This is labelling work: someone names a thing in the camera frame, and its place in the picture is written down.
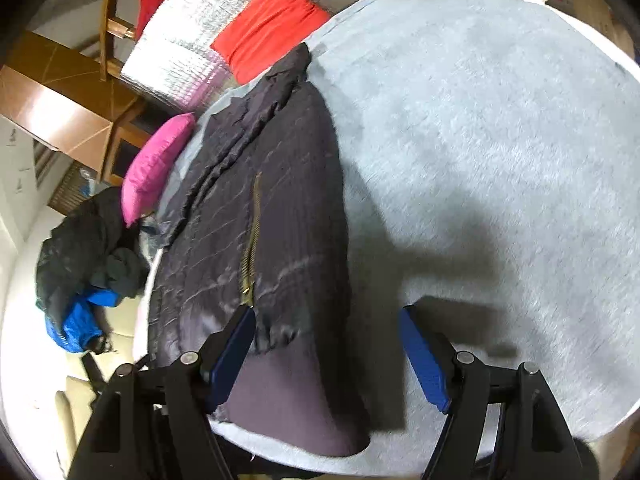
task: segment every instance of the metal screw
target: metal screw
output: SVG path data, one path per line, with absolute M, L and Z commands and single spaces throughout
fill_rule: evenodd
M 118 377 L 124 377 L 129 375 L 133 371 L 133 365 L 129 363 L 124 363 L 116 368 L 116 375 Z
M 463 365 L 469 365 L 474 361 L 475 357 L 471 352 L 463 351 L 456 354 L 456 359 Z
M 183 365 L 192 365 L 198 360 L 197 352 L 185 352 L 180 356 L 180 362 Z
M 540 367 L 533 361 L 525 361 L 522 367 L 529 375 L 537 374 L 540 371 Z

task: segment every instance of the black clothing pile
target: black clothing pile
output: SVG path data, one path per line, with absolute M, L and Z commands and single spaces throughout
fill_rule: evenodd
M 51 231 L 36 267 L 36 305 L 58 333 L 72 300 L 88 286 L 136 295 L 144 279 L 133 251 L 137 236 L 136 228 L 125 228 L 119 187 L 85 200 Z

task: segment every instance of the wooden frame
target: wooden frame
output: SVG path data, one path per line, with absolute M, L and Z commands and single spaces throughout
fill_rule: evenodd
M 116 17 L 118 0 L 102 0 L 100 14 L 100 78 L 120 78 L 122 62 L 113 57 L 113 37 L 135 40 L 136 27 Z
M 122 177 L 113 173 L 113 165 L 118 155 L 120 143 L 124 140 L 133 146 L 142 148 L 151 135 L 131 124 L 131 120 L 140 115 L 145 109 L 146 103 L 143 99 L 138 99 L 133 103 L 111 126 L 107 146 L 107 155 L 102 162 L 102 167 L 98 172 L 98 179 L 109 182 L 114 186 L 122 184 Z

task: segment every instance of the pink pillow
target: pink pillow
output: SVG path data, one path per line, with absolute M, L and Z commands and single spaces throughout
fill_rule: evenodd
M 172 117 L 133 159 L 122 183 L 122 216 L 127 227 L 131 227 L 145 211 L 155 207 L 195 121 L 193 114 Z

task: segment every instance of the white wall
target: white wall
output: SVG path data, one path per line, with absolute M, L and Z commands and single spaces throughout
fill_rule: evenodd
M 0 116 L 0 324 L 15 258 L 70 164 L 68 156 L 59 154 L 36 186 L 32 137 Z

